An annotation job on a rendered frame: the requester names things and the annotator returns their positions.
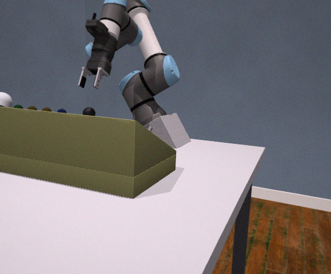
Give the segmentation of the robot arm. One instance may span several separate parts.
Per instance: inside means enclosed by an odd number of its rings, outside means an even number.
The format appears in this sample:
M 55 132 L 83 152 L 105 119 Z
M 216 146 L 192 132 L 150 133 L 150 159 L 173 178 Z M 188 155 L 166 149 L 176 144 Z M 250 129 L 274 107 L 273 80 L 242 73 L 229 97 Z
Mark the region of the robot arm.
M 115 51 L 126 44 L 139 44 L 145 58 L 145 70 L 131 72 L 119 84 L 133 119 L 143 126 L 167 115 L 153 96 L 180 79 L 173 57 L 162 52 L 149 22 L 150 12 L 145 0 L 105 0 L 100 17 L 115 22 L 121 29 Z

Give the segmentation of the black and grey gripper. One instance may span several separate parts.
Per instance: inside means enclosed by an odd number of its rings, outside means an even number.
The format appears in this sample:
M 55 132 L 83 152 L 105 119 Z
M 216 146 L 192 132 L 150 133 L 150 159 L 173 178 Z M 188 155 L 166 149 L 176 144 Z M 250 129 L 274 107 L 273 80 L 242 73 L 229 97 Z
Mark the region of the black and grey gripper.
M 97 20 L 96 13 L 92 19 L 86 21 L 87 31 L 94 37 L 91 57 L 86 67 L 82 67 L 79 87 L 84 88 L 86 77 L 96 75 L 93 86 L 99 89 L 102 76 L 109 76 L 111 72 L 111 62 L 117 47 L 117 40 L 120 33 L 120 27 L 109 20 Z

